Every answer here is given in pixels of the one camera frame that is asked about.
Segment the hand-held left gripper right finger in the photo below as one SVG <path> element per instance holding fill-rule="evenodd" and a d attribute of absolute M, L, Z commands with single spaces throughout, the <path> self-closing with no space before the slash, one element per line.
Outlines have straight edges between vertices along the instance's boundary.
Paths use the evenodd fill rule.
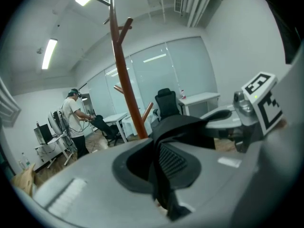
<path fill-rule="evenodd" d="M 159 228 L 252 228 L 248 201 L 259 144 L 246 153 L 219 152 L 180 142 L 159 148 L 159 182 L 168 222 Z"/>

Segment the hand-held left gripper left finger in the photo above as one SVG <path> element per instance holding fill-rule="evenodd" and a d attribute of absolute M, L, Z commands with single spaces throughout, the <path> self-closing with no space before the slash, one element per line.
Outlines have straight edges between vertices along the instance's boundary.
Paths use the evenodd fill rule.
<path fill-rule="evenodd" d="M 53 225 L 62 221 L 77 228 L 163 228 L 171 221 L 156 206 L 152 191 L 129 190 L 113 171 L 120 154 L 152 143 L 144 139 L 86 155 L 48 179 L 34 201 Z"/>

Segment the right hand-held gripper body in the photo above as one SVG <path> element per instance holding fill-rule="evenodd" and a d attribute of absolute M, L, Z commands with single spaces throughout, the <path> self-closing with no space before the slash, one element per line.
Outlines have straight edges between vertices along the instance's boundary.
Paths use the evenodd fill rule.
<path fill-rule="evenodd" d="M 274 74 L 260 72 L 234 93 L 233 106 L 241 122 L 240 133 L 233 134 L 238 152 L 246 152 L 282 119 L 281 107 L 271 92 L 277 82 Z"/>

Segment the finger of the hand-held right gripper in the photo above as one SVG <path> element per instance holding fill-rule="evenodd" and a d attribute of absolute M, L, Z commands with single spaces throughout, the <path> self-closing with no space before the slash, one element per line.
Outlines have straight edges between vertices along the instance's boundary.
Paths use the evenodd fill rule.
<path fill-rule="evenodd" d="M 241 120 L 233 105 L 220 106 L 204 114 L 200 119 L 207 121 L 206 128 L 212 130 L 238 128 Z"/>

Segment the black clothes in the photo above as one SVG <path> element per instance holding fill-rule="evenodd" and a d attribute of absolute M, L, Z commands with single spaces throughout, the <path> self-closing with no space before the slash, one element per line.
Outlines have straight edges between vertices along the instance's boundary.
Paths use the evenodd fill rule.
<path fill-rule="evenodd" d="M 153 198 L 167 210 L 167 217 L 174 221 L 191 213 L 178 204 L 175 191 L 191 186 L 201 172 L 197 157 L 171 143 L 215 149 L 212 137 L 204 134 L 207 121 L 186 115 L 174 115 L 162 120 L 152 132 L 152 163 L 148 181 L 153 185 Z"/>

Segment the wooden coat stand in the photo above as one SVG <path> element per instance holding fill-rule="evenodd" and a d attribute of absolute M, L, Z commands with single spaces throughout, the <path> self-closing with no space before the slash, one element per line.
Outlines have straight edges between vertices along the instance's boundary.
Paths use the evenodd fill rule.
<path fill-rule="evenodd" d="M 112 48 L 115 58 L 117 73 L 119 75 L 121 86 L 114 86 L 114 89 L 122 93 L 125 97 L 129 112 L 131 114 L 134 126 L 137 130 L 140 139 L 148 138 L 147 131 L 144 126 L 144 122 L 150 113 L 153 103 L 148 104 L 147 109 L 144 111 L 143 115 L 140 114 L 134 93 L 132 84 L 128 75 L 128 70 L 126 67 L 125 57 L 123 53 L 122 43 L 129 30 L 132 29 L 132 18 L 128 18 L 123 26 L 119 26 L 117 22 L 115 1 L 114 0 L 97 0 L 98 2 L 106 5 L 109 8 L 109 18 L 106 19 L 104 24 L 110 24 L 110 32 L 112 39 Z"/>

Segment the white desk with red bottles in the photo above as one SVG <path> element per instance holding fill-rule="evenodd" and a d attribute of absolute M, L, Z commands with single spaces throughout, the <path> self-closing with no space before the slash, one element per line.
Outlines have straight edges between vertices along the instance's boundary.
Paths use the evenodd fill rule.
<path fill-rule="evenodd" d="M 192 96 L 187 96 L 186 98 L 182 99 L 179 98 L 177 99 L 179 104 L 181 106 L 184 106 L 185 108 L 185 114 L 190 116 L 190 110 L 189 107 L 192 105 L 197 105 L 201 103 L 207 103 L 213 100 L 213 99 L 219 99 L 220 98 L 220 93 L 211 93 L 211 92 L 204 92 Z"/>

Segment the black mesh office chair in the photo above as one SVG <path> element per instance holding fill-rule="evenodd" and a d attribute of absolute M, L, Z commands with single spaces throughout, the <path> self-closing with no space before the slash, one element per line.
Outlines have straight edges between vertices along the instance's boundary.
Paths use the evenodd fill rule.
<path fill-rule="evenodd" d="M 159 122 L 169 116 L 184 114 L 183 104 L 177 103 L 176 93 L 169 88 L 159 90 L 155 96 L 155 101 L 159 109 L 155 109 L 153 113 Z"/>

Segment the white standing desk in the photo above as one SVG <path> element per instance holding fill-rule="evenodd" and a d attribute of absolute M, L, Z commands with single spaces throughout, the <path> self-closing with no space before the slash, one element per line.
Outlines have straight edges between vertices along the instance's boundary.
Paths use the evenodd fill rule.
<path fill-rule="evenodd" d="M 63 163 L 64 167 L 71 162 L 73 155 L 76 153 L 74 143 L 68 137 L 63 135 L 53 138 L 48 143 L 34 147 L 34 150 L 41 161 L 47 164 L 48 169 L 55 163 L 59 153 L 61 153 L 65 158 Z"/>

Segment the black swivel office chair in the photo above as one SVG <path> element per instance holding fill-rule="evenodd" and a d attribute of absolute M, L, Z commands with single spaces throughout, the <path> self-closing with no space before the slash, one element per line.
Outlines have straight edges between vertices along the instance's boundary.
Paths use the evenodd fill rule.
<path fill-rule="evenodd" d="M 109 126 L 101 115 L 97 115 L 94 120 L 91 121 L 91 124 L 103 133 L 108 143 L 113 142 L 114 146 L 116 146 L 118 140 L 122 138 L 118 127 L 116 125 Z"/>

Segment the light wooden table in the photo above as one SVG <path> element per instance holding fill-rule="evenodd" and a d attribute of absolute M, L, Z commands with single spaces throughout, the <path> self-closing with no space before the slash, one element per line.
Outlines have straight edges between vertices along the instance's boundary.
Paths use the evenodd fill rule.
<path fill-rule="evenodd" d="M 10 183 L 23 190 L 30 197 L 43 185 L 44 181 L 34 171 L 35 164 L 30 164 L 23 172 L 15 175 Z"/>

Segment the plain white desk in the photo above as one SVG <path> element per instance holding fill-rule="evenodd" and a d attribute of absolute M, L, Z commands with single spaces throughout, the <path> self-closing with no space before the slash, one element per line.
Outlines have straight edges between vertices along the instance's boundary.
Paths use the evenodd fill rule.
<path fill-rule="evenodd" d="M 106 118 L 104 118 L 104 122 L 109 124 L 116 124 L 118 130 L 119 130 L 119 133 L 124 141 L 124 143 L 127 143 L 127 139 L 125 137 L 125 134 L 124 134 L 124 131 L 120 125 L 120 122 L 128 115 L 127 112 L 125 113 L 120 113 L 120 114 L 114 114 L 114 115 L 110 115 Z"/>

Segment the round table with white cloth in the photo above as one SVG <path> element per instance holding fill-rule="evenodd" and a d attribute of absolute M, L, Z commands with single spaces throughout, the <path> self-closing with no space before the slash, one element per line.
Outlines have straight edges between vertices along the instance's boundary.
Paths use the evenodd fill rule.
<path fill-rule="evenodd" d="M 150 114 L 147 116 L 147 118 L 144 122 L 144 127 L 145 127 L 148 135 L 150 135 L 152 133 L 151 123 L 153 120 L 154 120 L 154 117 L 152 114 Z M 127 116 L 124 119 L 122 119 L 122 125 L 123 125 L 123 131 L 124 131 L 124 134 L 126 137 L 129 137 L 130 135 L 134 135 L 134 136 L 138 135 L 131 116 Z"/>

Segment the clear plastic bottle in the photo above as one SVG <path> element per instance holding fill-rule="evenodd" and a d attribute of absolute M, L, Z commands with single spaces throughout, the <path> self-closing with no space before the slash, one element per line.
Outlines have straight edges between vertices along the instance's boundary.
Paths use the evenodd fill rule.
<path fill-rule="evenodd" d="M 26 155 L 24 154 L 24 152 L 22 152 L 21 155 L 22 155 L 22 163 L 24 165 L 24 168 L 27 170 L 30 167 L 31 163 L 30 163 L 29 159 L 26 157 Z"/>

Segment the black computer monitor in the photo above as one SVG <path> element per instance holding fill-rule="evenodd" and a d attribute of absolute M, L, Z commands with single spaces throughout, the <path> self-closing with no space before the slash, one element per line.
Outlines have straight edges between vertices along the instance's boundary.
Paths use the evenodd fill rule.
<path fill-rule="evenodd" d="M 48 144 L 53 139 L 53 135 L 50 132 L 49 126 L 47 124 L 35 128 L 34 133 L 36 135 L 38 143 L 41 145 Z"/>

